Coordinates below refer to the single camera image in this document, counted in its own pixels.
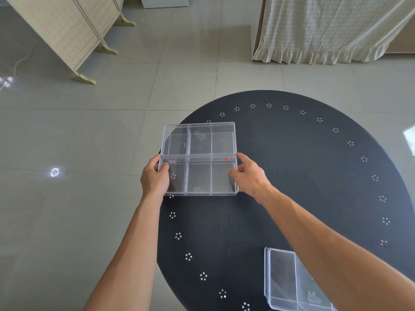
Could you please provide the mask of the person's left hand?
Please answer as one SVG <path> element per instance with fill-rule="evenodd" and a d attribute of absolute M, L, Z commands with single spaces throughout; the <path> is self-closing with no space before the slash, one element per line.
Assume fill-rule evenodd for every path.
<path fill-rule="evenodd" d="M 151 158 L 142 171 L 140 179 L 142 185 L 142 200 L 162 201 L 164 194 L 167 192 L 170 176 L 158 173 L 160 158 L 160 153 Z"/>

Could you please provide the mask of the person's right hand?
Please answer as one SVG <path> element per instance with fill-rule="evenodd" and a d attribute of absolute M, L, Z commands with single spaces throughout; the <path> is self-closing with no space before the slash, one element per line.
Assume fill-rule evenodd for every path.
<path fill-rule="evenodd" d="M 241 161 L 241 164 L 236 169 L 244 169 L 244 174 L 241 179 L 234 180 L 239 191 L 251 196 L 257 203 L 263 204 L 267 194 L 273 187 L 267 179 L 264 170 L 241 152 L 238 152 L 236 157 Z"/>

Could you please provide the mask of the clear plastic compartment box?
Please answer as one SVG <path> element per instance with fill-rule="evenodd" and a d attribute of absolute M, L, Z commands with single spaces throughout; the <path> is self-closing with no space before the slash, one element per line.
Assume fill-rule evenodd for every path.
<path fill-rule="evenodd" d="M 237 168 L 236 155 L 161 156 L 169 165 L 166 196 L 233 196 L 236 182 L 229 176 Z"/>
<path fill-rule="evenodd" d="M 165 125 L 161 156 L 235 155 L 234 122 Z"/>

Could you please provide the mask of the person's right forearm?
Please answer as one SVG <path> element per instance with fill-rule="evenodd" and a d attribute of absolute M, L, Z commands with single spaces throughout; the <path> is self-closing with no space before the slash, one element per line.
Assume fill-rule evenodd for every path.
<path fill-rule="evenodd" d="M 415 283 L 275 187 L 262 206 L 338 311 L 415 311 Z"/>

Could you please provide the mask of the person's left forearm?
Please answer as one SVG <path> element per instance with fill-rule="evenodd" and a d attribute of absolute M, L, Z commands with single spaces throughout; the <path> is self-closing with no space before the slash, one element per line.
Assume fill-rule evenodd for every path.
<path fill-rule="evenodd" d="M 149 311 L 163 195 L 143 195 L 122 242 L 83 311 Z"/>

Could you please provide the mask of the round black tablecloth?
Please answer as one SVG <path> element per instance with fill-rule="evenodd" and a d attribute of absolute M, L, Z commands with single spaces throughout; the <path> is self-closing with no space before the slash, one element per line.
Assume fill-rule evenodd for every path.
<path fill-rule="evenodd" d="M 254 90 L 166 126 L 158 266 L 186 311 L 415 311 L 415 212 L 357 122 Z"/>

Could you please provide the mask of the clear plastic open box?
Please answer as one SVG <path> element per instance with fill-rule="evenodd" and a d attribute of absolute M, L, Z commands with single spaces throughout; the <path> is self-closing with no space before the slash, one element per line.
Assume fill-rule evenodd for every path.
<path fill-rule="evenodd" d="M 264 249 L 264 296 L 272 310 L 338 311 L 292 251 Z"/>

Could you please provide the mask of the woven bamboo folding screen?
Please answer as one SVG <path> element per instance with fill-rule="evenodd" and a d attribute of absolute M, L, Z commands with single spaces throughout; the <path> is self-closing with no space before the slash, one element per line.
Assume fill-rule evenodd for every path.
<path fill-rule="evenodd" d="M 96 84 L 78 72 L 93 51 L 117 55 L 104 36 L 114 25 L 136 26 L 122 13 L 124 0 L 6 0 L 74 73 L 73 80 Z"/>

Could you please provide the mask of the cream ruffled curtain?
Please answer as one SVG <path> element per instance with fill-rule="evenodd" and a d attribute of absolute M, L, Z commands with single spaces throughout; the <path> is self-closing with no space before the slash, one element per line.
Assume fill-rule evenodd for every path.
<path fill-rule="evenodd" d="M 382 57 L 415 0 L 262 0 L 252 60 L 334 65 Z"/>

